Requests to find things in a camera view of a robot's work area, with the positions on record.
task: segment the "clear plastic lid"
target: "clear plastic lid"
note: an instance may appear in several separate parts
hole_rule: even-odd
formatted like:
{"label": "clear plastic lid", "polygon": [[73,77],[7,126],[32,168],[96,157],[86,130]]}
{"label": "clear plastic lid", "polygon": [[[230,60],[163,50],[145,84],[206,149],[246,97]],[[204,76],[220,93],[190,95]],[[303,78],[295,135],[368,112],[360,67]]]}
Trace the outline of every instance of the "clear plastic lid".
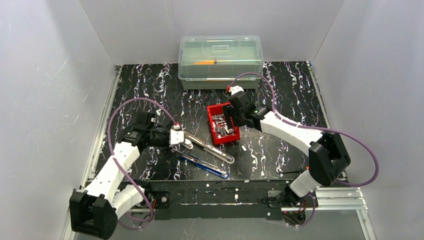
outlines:
{"label": "clear plastic lid", "polygon": [[264,57],[259,36],[185,36],[178,58],[180,79],[235,78],[262,75]]}

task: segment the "blue handle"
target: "blue handle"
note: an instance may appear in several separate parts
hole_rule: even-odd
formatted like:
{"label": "blue handle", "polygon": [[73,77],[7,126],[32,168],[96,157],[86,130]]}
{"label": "blue handle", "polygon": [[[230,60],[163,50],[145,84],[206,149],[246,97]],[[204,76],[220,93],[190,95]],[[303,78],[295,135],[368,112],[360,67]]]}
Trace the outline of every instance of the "blue handle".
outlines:
{"label": "blue handle", "polygon": [[179,159],[182,159],[182,160],[186,160],[187,162],[193,164],[194,166],[196,166],[196,167],[198,167],[200,169],[203,169],[206,172],[211,173],[211,174],[213,174],[215,176],[218,176],[218,177],[220,177],[222,179],[227,179],[230,176],[230,174],[228,174],[228,172],[227,172],[227,174],[225,176],[223,176],[223,174],[221,172],[216,171],[216,170],[214,170],[212,168],[209,168],[209,167],[207,167],[207,166],[205,166],[205,165],[203,165],[203,164],[201,164],[199,162],[192,161],[192,160],[190,160],[190,159],[188,159],[188,158],[186,158],[184,156],[178,156],[178,158]]}

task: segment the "small metal part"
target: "small metal part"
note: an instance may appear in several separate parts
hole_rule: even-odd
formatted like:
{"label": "small metal part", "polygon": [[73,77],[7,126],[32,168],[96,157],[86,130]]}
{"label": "small metal part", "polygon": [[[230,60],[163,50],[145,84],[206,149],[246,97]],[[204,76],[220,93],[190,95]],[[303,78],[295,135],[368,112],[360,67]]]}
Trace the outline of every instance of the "small metal part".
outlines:
{"label": "small metal part", "polygon": [[227,154],[226,152],[223,152],[220,149],[200,140],[199,138],[191,135],[188,132],[185,132],[185,137],[188,138],[189,140],[191,140],[194,144],[197,144],[197,145],[203,147],[203,149],[205,149],[207,152],[211,153],[212,155],[221,159],[222,161],[229,163],[229,164],[234,163],[234,161],[235,161],[234,157]]}
{"label": "small metal part", "polygon": [[184,139],[184,142],[181,143],[181,145],[183,145],[187,149],[193,149],[193,143],[192,143],[192,141],[190,141],[187,138]]}

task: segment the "black marble tabletop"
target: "black marble tabletop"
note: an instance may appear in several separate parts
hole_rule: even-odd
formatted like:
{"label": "black marble tabletop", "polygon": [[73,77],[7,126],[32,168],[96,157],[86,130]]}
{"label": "black marble tabletop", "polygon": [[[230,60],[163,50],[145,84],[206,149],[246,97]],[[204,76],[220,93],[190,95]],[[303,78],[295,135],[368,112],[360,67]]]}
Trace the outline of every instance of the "black marble tabletop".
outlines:
{"label": "black marble tabletop", "polygon": [[[325,119],[307,63],[266,62],[263,75],[270,79],[277,93],[276,107],[284,116],[304,125],[324,127]],[[269,104],[271,91],[261,81],[256,89],[246,90],[257,106]],[[178,64],[124,65],[117,85],[112,112],[126,100],[146,97],[159,102],[183,124],[185,131],[213,143],[206,107],[227,102],[224,90],[184,90],[178,79]],[[112,123],[112,140],[115,144],[119,132],[132,120],[136,111],[157,112],[158,122],[170,120],[153,104],[135,102],[125,106]],[[198,146],[191,154],[218,167],[225,168],[228,180],[284,180],[295,177],[281,172],[298,170],[308,165],[308,158],[286,141],[247,127],[240,128],[240,140],[217,146],[234,156],[228,164],[206,153]],[[110,152],[106,134],[98,159],[96,172],[105,164]],[[163,149],[148,147],[131,166],[130,175],[142,180],[222,180],[215,175],[178,160],[177,155]]]}

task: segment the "orange object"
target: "orange object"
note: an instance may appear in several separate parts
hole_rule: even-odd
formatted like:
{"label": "orange object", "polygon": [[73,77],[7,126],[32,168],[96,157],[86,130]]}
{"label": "orange object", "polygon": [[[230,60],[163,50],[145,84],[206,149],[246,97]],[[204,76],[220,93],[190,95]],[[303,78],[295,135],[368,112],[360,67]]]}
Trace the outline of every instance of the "orange object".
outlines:
{"label": "orange object", "polygon": [[193,63],[193,65],[212,65],[212,64],[217,64],[216,60],[210,60],[210,61],[198,61]]}

